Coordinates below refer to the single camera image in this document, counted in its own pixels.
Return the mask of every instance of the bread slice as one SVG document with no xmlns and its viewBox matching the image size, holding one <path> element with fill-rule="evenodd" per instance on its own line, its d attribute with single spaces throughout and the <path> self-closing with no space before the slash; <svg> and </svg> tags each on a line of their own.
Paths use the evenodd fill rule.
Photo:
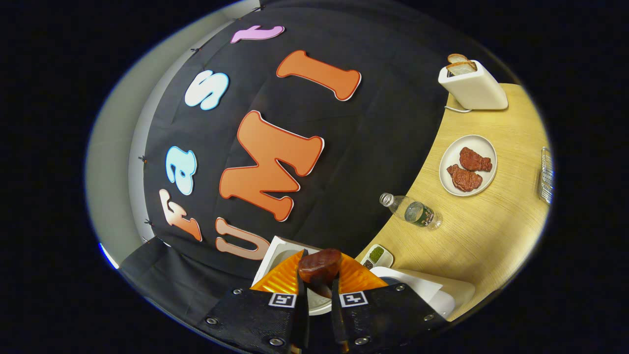
<svg viewBox="0 0 629 354">
<path fill-rule="evenodd" d="M 467 61 L 469 61 L 469 60 L 463 54 L 454 53 L 454 54 L 448 55 L 448 62 L 450 64 L 454 64 L 454 63 L 458 63 L 458 62 L 467 62 Z"/>
<path fill-rule="evenodd" d="M 472 65 L 472 62 L 457 62 L 454 64 L 450 64 L 447 67 L 445 67 L 446 69 L 448 69 L 448 71 L 456 76 L 456 75 L 463 75 L 463 74 L 469 74 L 470 72 L 474 72 L 477 69 L 475 68 L 475 66 Z"/>
</svg>

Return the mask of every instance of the green herbs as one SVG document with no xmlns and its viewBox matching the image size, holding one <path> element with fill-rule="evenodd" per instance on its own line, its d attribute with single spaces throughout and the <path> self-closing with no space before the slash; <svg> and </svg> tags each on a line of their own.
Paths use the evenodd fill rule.
<svg viewBox="0 0 629 354">
<path fill-rule="evenodd" d="M 376 247 L 369 254 L 369 258 L 371 258 L 371 260 L 374 261 L 375 263 L 375 262 L 378 262 L 378 260 L 380 259 L 380 257 L 382 257 L 383 254 L 384 254 L 384 249 L 382 247 Z"/>
</svg>

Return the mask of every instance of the steak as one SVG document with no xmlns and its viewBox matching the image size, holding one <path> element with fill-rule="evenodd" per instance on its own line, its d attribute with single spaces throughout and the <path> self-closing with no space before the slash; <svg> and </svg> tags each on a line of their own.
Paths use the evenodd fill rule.
<svg viewBox="0 0 629 354">
<path fill-rule="evenodd" d="M 491 159 L 478 155 L 474 150 L 464 147 L 459 153 L 461 166 L 468 171 L 491 171 Z"/>
<path fill-rule="evenodd" d="M 462 169 L 458 164 L 453 164 L 446 169 L 452 177 L 454 186 L 462 191 L 472 191 L 481 186 L 482 177 L 474 172 Z"/>
</svg>

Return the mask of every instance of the orange letter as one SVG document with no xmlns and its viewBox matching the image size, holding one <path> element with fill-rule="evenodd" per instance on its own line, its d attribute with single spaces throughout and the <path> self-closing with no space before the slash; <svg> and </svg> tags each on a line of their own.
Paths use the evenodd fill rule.
<svg viewBox="0 0 629 354">
<path fill-rule="evenodd" d="M 216 249 L 221 252 L 229 252 L 242 258 L 257 261 L 264 258 L 264 254 L 266 254 L 269 249 L 270 243 L 267 240 L 258 235 L 252 234 L 251 232 L 247 232 L 227 224 L 227 221 L 225 221 L 222 217 L 216 218 L 214 226 L 216 227 L 216 231 L 221 235 L 230 234 L 239 239 L 249 241 L 256 246 L 254 250 L 244 249 L 227 243 L 227 241 L 225 241 L 222 237 L 217 237 Z"/>
<path fill-rule="evenodd" d="M 162 209 L 164 210 L 164 216 L 166 217 L 168 225 L 175 225 L 194 236 L 197 241 L 200 241 L 201 229 L 199 228 L 199 223 L 192 218 L 190 220 L 183 218 L 186 216 L 186 211 L 179 204 L 169 202 L 170 194 L 167 190 L 159 190 L 159 198 L 162 200 Z"/>
<path fill-rule="evenodd" d="M 341 70 L 312 59 L 303 50 L 290 53 L 277 67 L 278 77 L 295 75 L 314 81 L 334 92 L 340 101 L 349 100 L 360 84 L 361 75 L 356 70 Z"/>
<path fill-rule="evenodd" d="M 307 139 L 278 128 L 262 119 L 258 111 L 245 115 L 237 137 L 256 166 L 225 169 L 219 185 L 221 196 L 246 200 L 273 213 L 277 221 L 285 221 L 292 210 L 292 199 L 277 199 L 263 192 L 298 191 L 299 183 L 278 160 L 291 165 L 298 176 L 307 176 L 323 151 L 323 139 Z"/>
</svg>

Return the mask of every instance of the letter cutout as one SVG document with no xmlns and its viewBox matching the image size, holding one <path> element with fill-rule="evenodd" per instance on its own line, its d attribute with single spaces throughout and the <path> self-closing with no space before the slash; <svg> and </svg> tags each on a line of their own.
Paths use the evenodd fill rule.
<svg viewBox="0 0 629 354">
<path fill-rule="evenodd" d="M 240 198 L 273 213 L 277 221 L 285 221 L 294 205 L 292 199 L 277 199 L 264 192 L 298 191 L 300 186 L 278 161 L 291 165 L 298 176 L 307 176 L 323 151 L 323 139 L 307 139 L 276 127 L 258 111 L 245 115 L 237 137 L 256 166 L 225 169 L 219 185 L 221 196 Z"/>
<path fill-rule="evenodd" d="M 168 191 L 159 190 L 159 198 L 162 201 L 162 209 L 164 210 L 164 216 L 166 217 L 168 225 L 175 225 L 194 236 L 197 241 L 201 241 L 201 228 L 199 227 L 199 223 L 194 220 L 194 218 L 190 218 L 190 220 L 183 218 L 186 216 L 186 211 L 179 204 L 169 202 L 170 194 Z"/>
<path fill-rule="evenodd" d="M 166 153 L 166 176 L 175 183 L 183 195 L 190 195 L 194 182 L 192 175 L 196 172 L 196 156 L 192 150 L 184 152 L 173 146 Z"/>
<path fill-rule="evenodd" d="M 227 252 L 248 260 L 258 261 L 264 258 L 264 255 L 269 249 L 270 243 L 267 240 L 256 234 L 252 234 L 251 232 L 247 232 L 227 224 L 227 221 L 225 221 L 222 217 L 216 218 L 214 226 L 216 227 L 216 231 L 221 235 L 229 234 L 239 239 L 249 241 L 256 246 L 253 250 L 245 249 L 228 243 L 222 237 L 217 237 L 216 249 L 221 252 Z"/>
<path fill-rule="evenodd" d="M 231 43 L 237 43 L 241 39 L 251 40 L 265 40 L 273 37 L 277 37 L 284 31 L 283 26 L 275 26 L 270 30 L 259 30 L 259 25 L 253 26 L 248 30 L 240 30 L 234 33 L 234 37 L 231 38 Z"/>
<path fill-rule="evenodd" d="M 190 107 L 201 104 L 204 111 L 218 106 L 218 102 L 227 91 L 230 78 L 222 72 L 212 75 L 212 70 L 199 73 L 186 90 L 184 101 Z"/>
<path fill-rule="evenodd" d="M 362 76 L 356 70 L 341 70 L 312 59 L 303 50 L 290 53 L 277 67 L 278 77 L 295 75 L 314 81 L 334 92 L 340 101 L 349 100 L 360 84 Z"/>
</svg>

